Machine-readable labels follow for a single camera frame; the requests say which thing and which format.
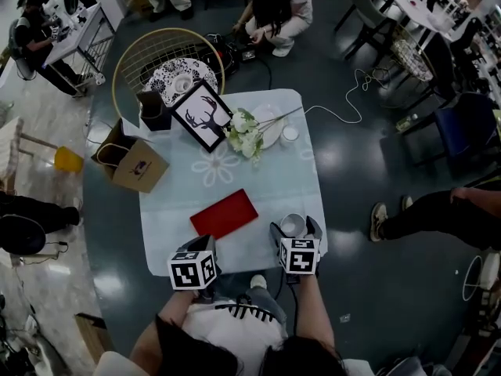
framed deer picture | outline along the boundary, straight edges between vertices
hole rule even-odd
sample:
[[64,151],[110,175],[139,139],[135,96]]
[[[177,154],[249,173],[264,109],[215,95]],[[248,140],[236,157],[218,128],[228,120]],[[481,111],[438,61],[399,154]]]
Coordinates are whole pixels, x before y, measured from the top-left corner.
[[224,140],[222,129],[232,119],[231,110],[204,79],[175,103],[171,114],[209,153]]

white cube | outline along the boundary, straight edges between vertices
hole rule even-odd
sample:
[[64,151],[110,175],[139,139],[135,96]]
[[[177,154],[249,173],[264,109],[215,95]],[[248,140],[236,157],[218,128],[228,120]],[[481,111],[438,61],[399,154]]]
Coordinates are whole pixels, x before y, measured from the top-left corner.
[[174,290],[203,290],[216,278],[212,251],[175,252],[167,264]]
[[280,240],[280,264],[286,273],[315,274],[319,261],[320,240],[315,238],[282,238]]

black shirt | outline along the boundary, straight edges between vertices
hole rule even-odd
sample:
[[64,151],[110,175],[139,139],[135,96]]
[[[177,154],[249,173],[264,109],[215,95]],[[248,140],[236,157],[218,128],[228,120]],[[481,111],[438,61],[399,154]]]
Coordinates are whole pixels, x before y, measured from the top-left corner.
[[22,15],[30,22],[30,27],[19,26],[16,28],[16,43],[23,48],[23,54],[28,64],[36,70],[41,67],[45,59],[52,50],[52,45],[32,52],[27,46],[31,41],[43,42],[50,35],[47,34],[47,28],[42,28],[41,25],[45,22],[45,18],[40,12],[23,13]]

white cable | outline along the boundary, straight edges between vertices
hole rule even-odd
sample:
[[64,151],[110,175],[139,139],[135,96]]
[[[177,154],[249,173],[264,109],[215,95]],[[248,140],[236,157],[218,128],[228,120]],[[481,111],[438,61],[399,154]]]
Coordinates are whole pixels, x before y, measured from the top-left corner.
[[344,120],[343,118],[339,117],[336,113],[334,113],[332,110],[329,110],[329,109],[325,108],[324,106],[317,106],[317,105],[315,105],[315,106],[311,106],[309,109],[307,109],[307,110],[305,111],[305,114],[307,114],[307,113],[308,113],[311,109],[314,109],[315,107],[318,107],[319,109],[323,109],[323,110],[325,110],[325,111],[328,111],[328,112],[329,112],[329,113],[331,113],[332,115],[336,116],[336,117],[337,117],[337,119],[338,119],[339,121],[343,121],[345,124],[358,124],[360,121],[362,121],[362,115],[361,115],[361,114],[360,114],[360,112],[357,110],[357,108],[356,108],[355,106],[353,106],[353,104],[351,104],[351,102],[348,100],[348,95],[349,95],[351,92],[353,92],[354,90],[356,90],[356,89],[360,86],[360,84],[359,84],[359,80],[357,79],[357,71],[360,71],[360,72],[364,73],[364,75],[366,76],[366,78],[365,78],[365,82],[362,84],[362,91],[366,92],[366,91],[367,91],[367,89],[369,89],[369,84],[370,84],[370,82],[371,82],[372,80],[376,81],[379,85],[381,85],[381,88],[383,88],[383,89],[387,89],[387,88],[385,88],[385,87],[384,87],[384,85],[383,85],[383,83],[381,82],[381,80],[375,77],[375,72],[376,72],[377,70],[380,70],[380,71],[387,71],[387,72],[389,73],[389,70],[388,70],[387,68],[379,68],[379,67],[375,67],[375,68],[373,68],[373,73],[372,73],[372,75],[369,75],[369,74],[367,74],[364,70],[360,70],[360,68],[357,68],[357,69],[355,70],[355,73],[354,73],[354,76],[355,76],[355,82],[357,83],[357,85],[356,85],[354,88],[352,88],[352,89],[350,89],[349,91],[347,91],[347,92],[346,92],[346,95],[344,96],[344,98],[346,99],[346,101],[348,102],[348,104],[349,104],[351,107],[353,107],[353,110],[354,110],[354,111],[356,111],[356,112],[357,112],[357,114],[359,115],[359,119],[358,119],[357,121],[347,121],[347,120]]

marble-patterned floor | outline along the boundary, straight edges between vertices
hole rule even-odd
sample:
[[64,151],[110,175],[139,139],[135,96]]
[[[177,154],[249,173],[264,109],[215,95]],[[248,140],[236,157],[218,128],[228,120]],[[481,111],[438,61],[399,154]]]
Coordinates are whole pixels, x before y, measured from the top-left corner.
[[[84,156],[85,123],[91,101],[92,94],[73,99],[37,76],[24,83],[9,117],[21,116],[23,131],[28,135],[67,146]],[[55,170],[46,162],[53,157],[50,148],[24,140],[21,147],[45,161],[20,155],[17,194],[61,206],[71,206],[74,197],[82,198],[82,174]],[[90,375],[95,365],[74,321],[77,313],[100,316],[87,260],[84,227],[49,234],[48,241],[66,241],[68,251],[56,261],[16,269],[0,265],[0,291],[6,300],[3,315],[10,329],[22,329],[32,304],[43,335],[55,346],[72,373]]]

